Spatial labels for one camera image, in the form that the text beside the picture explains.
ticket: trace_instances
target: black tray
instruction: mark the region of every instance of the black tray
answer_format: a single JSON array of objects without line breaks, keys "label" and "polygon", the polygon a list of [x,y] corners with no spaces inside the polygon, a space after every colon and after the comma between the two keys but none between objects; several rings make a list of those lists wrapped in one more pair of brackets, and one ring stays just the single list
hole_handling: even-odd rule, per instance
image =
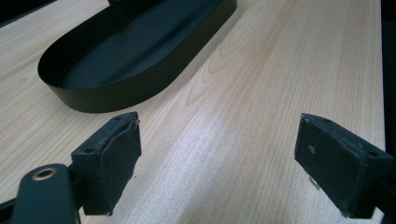
[{"label": "black tray", "polygon": [[162,91],[236,9],[236,0],[114,1],[38,64],[40,78],[76,110],[120,110]]}]

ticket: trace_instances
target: wooden table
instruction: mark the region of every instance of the wooden table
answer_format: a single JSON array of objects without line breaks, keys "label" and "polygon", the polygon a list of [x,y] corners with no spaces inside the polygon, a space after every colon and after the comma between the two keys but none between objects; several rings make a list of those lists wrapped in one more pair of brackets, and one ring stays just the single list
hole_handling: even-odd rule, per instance
[{"label": "wooden table", "polygon": [[58,0],[0,28],[0,201],[110,118],[137,111],[143,155],[112,217],[84,223],[378,223],[343,218],[294,160],[301,113],[384,148],[380,2],[241,0],[167,89],[123,111],[70,109],[39,79],[57,38],[107,7]]}]

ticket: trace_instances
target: black object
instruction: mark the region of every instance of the black object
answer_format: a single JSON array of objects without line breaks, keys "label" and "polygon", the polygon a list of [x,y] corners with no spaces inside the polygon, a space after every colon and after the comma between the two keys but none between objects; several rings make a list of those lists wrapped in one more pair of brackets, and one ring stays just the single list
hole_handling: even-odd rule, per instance
[{"label": "black object", "polygon": [[396,3],[393,0],[381,0],[381,21],[396,21]]},{"label": "black object", "polygon": [[50,46],[41,79],[70,107],[123,109],[165,89],[228,20],[236,0],[109,0]]},{"label": "black object", "polygon": [[55,0],[0,0],[0,27],[54,1]]},{"label": "black object", "polygon": [[302,114],[295,160],[346,217],[396,221],[394,158],[331,120]]},{"label": "black object", "polygon": [[72,153],[73,163],[41,166],[21,181],[16,199],[0,205],[0,223],[80,223],[111,215],[141,155],[137,113],[110,120]]},{"label": "black object", "polygon": [[387,10],[383,11],[382,20],[382,65],[384,75],[384,109],[385,109],[385,134],[387,152],[396,156],[396,7],[394,1],[385,4]]}]

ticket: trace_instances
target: metal ring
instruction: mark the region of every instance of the metal ring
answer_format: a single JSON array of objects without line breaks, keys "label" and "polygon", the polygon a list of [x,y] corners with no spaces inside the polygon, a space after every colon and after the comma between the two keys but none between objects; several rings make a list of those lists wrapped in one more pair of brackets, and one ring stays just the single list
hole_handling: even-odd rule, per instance
[{"label": "metal ring", "polygon": [[56,169],[47,168],[47,169],[43,169],[43,170],[38,171],[37,173],[35,173],[33,175],[32,178],[35,181],[41,181],[41,180],[45,180],[45,179],[51,178],[54,175],[56,175]]}]

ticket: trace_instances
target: black bracket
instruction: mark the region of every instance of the black bracket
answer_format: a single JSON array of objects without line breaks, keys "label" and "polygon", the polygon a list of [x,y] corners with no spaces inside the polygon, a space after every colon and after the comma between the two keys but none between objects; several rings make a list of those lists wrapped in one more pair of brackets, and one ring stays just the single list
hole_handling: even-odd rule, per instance
[{"label": "black bracket", "polygon": [[388,153],[331,120],[302,114],[294,155],[344,216],[371,218],[378,207],[396,222],[396,164]]},{"label": "black bracket", "polygon": [[29,172],[16,199],[0,204],[0,223],[80,223],[86,215],[111,215],[141,155],[136,112],[111,119],[72,152],[73,163]]}]

